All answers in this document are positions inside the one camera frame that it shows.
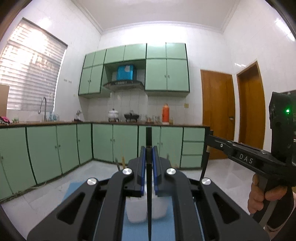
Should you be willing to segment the person's right hand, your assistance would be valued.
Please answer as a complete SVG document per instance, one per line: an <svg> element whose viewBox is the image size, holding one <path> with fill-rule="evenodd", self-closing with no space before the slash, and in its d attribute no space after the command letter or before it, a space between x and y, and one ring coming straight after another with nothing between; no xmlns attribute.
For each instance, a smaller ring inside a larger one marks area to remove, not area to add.
<svg viewBox="0 0 296 241"><path fill-rule="evenodd" d="M259 176L254 174L252 177L251 190L247 202L247 209L250 214L255 214L257 211L261 211L264 207L263 202L267 201L277 201L285 196L287 193L287 187L277 186L274 189L271 189L264 193L259 188Z"/></svg>

